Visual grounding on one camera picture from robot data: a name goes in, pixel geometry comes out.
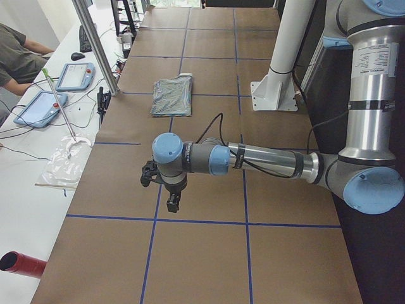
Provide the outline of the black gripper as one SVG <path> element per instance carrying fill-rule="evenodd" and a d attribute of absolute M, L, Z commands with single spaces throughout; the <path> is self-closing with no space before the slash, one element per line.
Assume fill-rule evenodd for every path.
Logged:
<path fill-rule="evenodd" d="M 186 186 L 187 180 L 182 180 L 176 184 L 165 184 L 166 190 L 170 192 L 170 196 L 166 201 L 166 206 L 169 212 L 177 213 L 179 211 L 181 192 L 186 188 Z"/>

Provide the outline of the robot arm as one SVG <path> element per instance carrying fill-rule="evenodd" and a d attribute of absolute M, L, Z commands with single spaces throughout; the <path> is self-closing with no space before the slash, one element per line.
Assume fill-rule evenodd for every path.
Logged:
<path fill-rule="evenodd" d="M 365 214 L 391 210 L 404 197 L 404 179 L 395 170 L 396 158 L 389 149 L 403 39 L 403 1 L 329 1 L 324 45 L 353 49 L 346 145 L 341 151 L 302 153 L 296 144 L 283 147 L 287 125 L 280 122 L 271 124 L 267 147 L 204 136 L 183 142 L 168 132 L 153 141 L 153 158 L 142 168 L 142 185 L 164 185 L 170 194 L 168 210 L 176 212 L 189 173 L 225 175 L 230 168 L 248 169 L 304 179 Z"/>

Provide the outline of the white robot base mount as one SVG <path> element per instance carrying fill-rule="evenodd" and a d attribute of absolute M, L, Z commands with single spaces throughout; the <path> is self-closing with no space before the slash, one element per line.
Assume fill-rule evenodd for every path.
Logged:
<path fill-rule="evenodd" d="M 251 82 L 254 111 L 298 110 L 292 72 L 315 2 L 285 2 L 268 73 L 261 81 Z"/>

